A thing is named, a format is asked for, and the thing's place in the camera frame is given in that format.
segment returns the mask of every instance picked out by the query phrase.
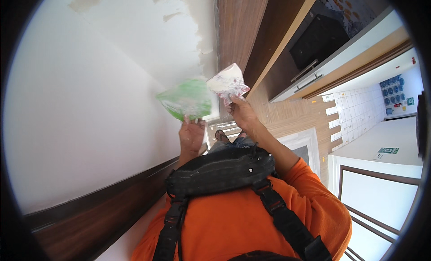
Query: foot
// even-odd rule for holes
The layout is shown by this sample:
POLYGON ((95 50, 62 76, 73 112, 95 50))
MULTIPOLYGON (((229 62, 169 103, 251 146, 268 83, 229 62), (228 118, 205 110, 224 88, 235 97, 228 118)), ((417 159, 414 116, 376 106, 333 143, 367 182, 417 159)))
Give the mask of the foot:
POLYGON ((247 133, 245 133, 245 131, 241 129, 241 132, 238 135, 238 138, 246 138, 246 137, 247 137, 247 133))
POLYGON ((217 130, 215 132, 215 135, 216 135, 216 137, 215 137, 216 140, 221 140, 221 141, 224 141, 224 142, 229 142, 229 139, 226 136, 226 134, 223 132, 223 130, 221 130, 221 129, 217 130))

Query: orange shirt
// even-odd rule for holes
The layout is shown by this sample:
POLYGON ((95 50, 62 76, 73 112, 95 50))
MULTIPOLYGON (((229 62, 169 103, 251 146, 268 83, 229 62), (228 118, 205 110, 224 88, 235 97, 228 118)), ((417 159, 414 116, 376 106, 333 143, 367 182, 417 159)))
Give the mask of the orange shirt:
MULTIPOLYGON (((268 177, 314 237, 318 235, 339 260, 352 235, 352 219, 344 205, 329 192, 303 159, 282 180, 268 177)), ((154 217, 133 261, 153 259, 170 198, 154 217)), ((228 260, 255 251, 269 251, 299 258, 272 223, 260 197, 250 188, 190 200, 181 232, 185 261, 228 260)), ((174 260, 178 260, 178 248, 174 260)))

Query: person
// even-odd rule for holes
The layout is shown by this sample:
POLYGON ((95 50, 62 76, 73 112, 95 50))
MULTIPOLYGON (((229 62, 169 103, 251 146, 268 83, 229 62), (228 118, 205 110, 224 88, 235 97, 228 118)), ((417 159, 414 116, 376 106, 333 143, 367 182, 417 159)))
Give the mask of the person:
MULTIPOLYGON (((233 103, 228 107, 228 112, 243 133, 230 143, 222 131, 217 131, 217 142, 209 154, 230 147, 250 147, 258 142, 258 147, 265 149, 275 159, 275 170, 280 179, 268 176, 272 188, 281 195, 288 209, 298 216, 314 238, 320 235, 332 260, 339 260, 352 234, 348 210, 325 188, 302 158, 269 133, 244 98, 231 97, 231 100, 233 103)), ((202 120, 183 123, 179 131, 179 166, 198 157, 204 130, 205 122, 202 120)), ((170 201, 171 198, 167 197, 165 208, 149 224, 134 250, 133 261, 153 260, 166 212, 171 207, 170 201)), ((272 216, 250 187, 192 198, 180 239, 182 259, 186 261, 236 260, 238 256, 251 257, 253 254, 247 253, 256 251, 300 258, 275 228, 272 216)), ((178 260, 178 245, 174 260, 178 260)))

